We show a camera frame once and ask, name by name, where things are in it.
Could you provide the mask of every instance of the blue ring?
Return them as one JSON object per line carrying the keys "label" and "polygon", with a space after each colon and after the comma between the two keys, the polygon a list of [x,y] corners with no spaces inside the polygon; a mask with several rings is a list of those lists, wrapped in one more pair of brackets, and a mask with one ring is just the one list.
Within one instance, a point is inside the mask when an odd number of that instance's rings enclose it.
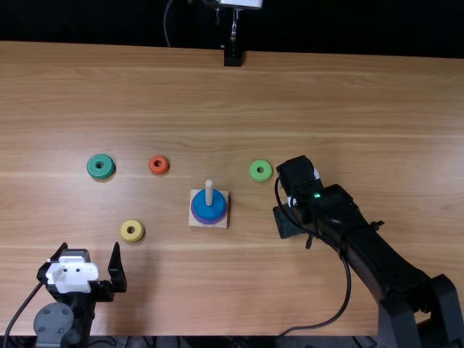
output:
{"label": "blue ring", "polygon": [[203,221],[215,221],[224,216],[227,210],[227,202],[224,196],[218,191],[212,191],[212,204],[210,207],[205,202],[205,192],[201,190],[195,195],[191,205],[192,212]]}

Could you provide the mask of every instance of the green ring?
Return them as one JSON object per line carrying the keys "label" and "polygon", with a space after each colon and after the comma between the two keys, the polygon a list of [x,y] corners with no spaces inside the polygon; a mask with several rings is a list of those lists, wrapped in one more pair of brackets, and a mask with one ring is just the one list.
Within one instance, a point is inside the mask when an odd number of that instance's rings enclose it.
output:
{"label": "green ring", "polygon": [[258,159],[249,166],[249,174],[254,181],[264,183],[273,176],[273,168],[270,166],[269,162]]}
{"label": "green ring", "polygon": [[115,163],[105,154],[96,154],[87,162],[87,172],[94,179],[103,180],[109,178],[113,175],[115,169]]}

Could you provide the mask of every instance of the black background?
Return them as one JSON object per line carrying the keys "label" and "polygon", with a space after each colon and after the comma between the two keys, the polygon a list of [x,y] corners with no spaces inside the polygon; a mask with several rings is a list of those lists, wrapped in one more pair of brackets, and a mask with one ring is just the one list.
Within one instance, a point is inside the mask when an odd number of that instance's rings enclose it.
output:
{"label": "black background", "polygon": [[[0,39],[165,46],[167,0],[0,0]],[[174,0],[172,46],[224,43],[231,11]],[[241,13],[246,50],[464,57],[461,0],[264,0]]]}

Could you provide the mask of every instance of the yellow ring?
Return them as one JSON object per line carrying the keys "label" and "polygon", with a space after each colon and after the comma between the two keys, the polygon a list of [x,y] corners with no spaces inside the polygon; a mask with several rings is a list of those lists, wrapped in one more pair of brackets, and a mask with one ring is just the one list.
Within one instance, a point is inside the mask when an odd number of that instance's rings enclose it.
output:
{"label": "yellow ring", "polygon": [[123,223],[120,232],[124,241],[127,241],[128,243],[135,243],[136,241],[140,241],[145,233],[142,224],[135,220],[127,220],[125,223]]}

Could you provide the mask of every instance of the teal ring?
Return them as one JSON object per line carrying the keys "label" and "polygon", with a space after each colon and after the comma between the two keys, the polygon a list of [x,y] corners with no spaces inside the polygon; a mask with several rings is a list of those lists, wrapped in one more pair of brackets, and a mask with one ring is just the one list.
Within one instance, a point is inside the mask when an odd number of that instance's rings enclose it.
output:
{"label": "teal ring", "polygon": [[109,178],[116,170],[116,165],[111,157],[105,154],[96,154],[87,162],[87,173],[94,179],[104,180]]}

